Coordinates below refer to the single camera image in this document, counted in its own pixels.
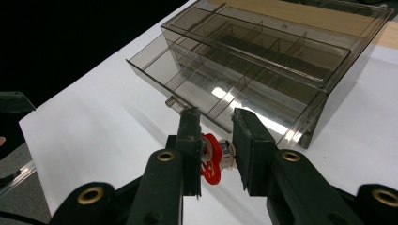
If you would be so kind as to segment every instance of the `transparent plastic drawer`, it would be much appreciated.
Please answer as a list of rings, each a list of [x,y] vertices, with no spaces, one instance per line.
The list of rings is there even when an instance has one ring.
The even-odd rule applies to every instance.
[[[303,136],[308,146],[330,93],[390,14],[341,2],[197,1],[129,63],[169,103],[198,107],[207,125],[232,132],[239,107],[280,148]]]

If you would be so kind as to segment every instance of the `plastic storage cabinet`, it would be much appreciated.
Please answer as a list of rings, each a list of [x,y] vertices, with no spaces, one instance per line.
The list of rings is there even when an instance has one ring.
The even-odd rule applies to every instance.
[[[391,13],[334,1],[197,1],[129,63],[166,104],[198,107],[222,136],[239,107],[257,114],[279,148],[307,148]]]

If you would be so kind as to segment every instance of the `white table surface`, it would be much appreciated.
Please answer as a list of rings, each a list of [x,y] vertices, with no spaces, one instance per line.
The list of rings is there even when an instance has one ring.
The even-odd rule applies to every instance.
[[[142,175],[149,155],[176,134],[179,115],[125,61],[175,14],[21,120],[52,214],[80,185],[101,181],[120,188]],[[371,183],[398,189],[397,69],[398,50],[377,46],[310,148],[298,149],[332,185],[352,194]],[[199,201],[184,198],[184,224],[270,224],[266,199],[249,197],[237,170],[222,172],[215,187],[202,180],[202,192]]]

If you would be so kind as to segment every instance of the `red valve handle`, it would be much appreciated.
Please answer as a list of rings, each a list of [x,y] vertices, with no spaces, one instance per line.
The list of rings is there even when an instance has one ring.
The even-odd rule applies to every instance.
[[[209,147],[212,149],[211,160],[207,162],[202,161],[202,175],[210,185],[219,184],[222,178],[222,171],[220,169],[220,161],[222,160],[222,148],[213,134],[202,134],[202,138],[207,139],[211,146],[205,144],[204,153],[209,153]]]

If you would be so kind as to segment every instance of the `black background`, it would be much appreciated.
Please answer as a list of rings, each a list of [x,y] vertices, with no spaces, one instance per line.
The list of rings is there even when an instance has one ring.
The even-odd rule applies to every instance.
[[[0,91],[22,91],[38,107],[185,2],[2,2]],[[0,159],[24,142],[25,115],[0,113]]]

